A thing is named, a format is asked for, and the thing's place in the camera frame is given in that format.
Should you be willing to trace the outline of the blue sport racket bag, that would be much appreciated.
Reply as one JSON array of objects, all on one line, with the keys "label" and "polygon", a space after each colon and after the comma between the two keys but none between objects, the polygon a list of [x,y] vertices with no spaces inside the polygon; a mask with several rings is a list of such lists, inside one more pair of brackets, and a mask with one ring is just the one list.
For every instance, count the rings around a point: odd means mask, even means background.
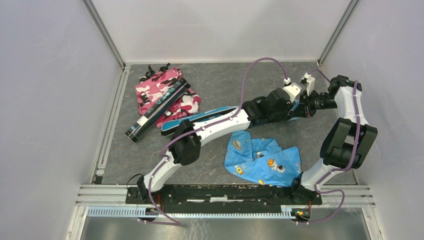
[{"label": "blue sport racket bag", "polygon": [[[294,102],[288,103],[285,100],[272,103],[271,101],[266,100],[264,96],[261,96],[253,100],[244,102],[242,104],[242,109],[245,110],[245,112],[247,113],[248,120],[251,122],[251,126],[255,127],[264,124],[292,120],[286,119],[286,117],[293,104]],[[300,108],[301,112],[303,113],[303,118],[307,118],[304,104],[302,102]],[[194,114],[188,117],[168,121],[162,125],[161,135],[164,137],[172,135],[176,131],[180,123],[185,120],[189,120],[193,124],[210,122],[211,120],[217,120],[219,117],[230,115],[230,113],[235,109],[235,106],[223,106],[206,112]]]}]

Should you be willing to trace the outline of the black shuttlecock tube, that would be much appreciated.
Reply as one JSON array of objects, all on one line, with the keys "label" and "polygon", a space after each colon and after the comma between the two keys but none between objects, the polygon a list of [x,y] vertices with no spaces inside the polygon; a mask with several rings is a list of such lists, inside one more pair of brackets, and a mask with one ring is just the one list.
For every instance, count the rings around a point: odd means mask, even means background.
[{"label": "black shuttlecock tube", "polygon": [[147,110],[126,132],[125,135],[134,143],[153,125],[184,93],[190,84],[184,78],[179,79],[157,102]]}]

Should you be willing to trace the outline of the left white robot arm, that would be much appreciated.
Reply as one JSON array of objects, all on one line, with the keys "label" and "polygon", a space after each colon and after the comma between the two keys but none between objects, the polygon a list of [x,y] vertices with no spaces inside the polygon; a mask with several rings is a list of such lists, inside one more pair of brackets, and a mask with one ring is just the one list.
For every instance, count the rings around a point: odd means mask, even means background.
[{"label": "left white robot arm", "polygon": [[137,181],[138,197],[145,204],[153,203],[165,181],[182,166],[194,163],[201,147],[210,141],[236,131],[291,119],[296,98],[302,87],[292,84],[273,90],[266,97],[257,97],[221,116],[192,122],[183,120],[173,132],[171,141],[162,149],[162,159],[147,175]]}]

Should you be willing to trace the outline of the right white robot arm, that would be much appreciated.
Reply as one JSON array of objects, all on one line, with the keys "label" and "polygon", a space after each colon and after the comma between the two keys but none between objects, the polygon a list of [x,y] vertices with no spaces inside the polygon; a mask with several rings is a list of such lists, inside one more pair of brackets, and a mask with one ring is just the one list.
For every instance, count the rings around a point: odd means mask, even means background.
[{"label": "right white robot arm", "polygon": [[293,117],[311,118],[318,110],[337,109],[338,119],[321,145],[319,160],[293,180],[288,191],[293,203],[302,204],[332,177],[363,164],[378,130],[366,120],[361,97],[361,84],[343,75],[330,80],[327,92],[301,93]]}]

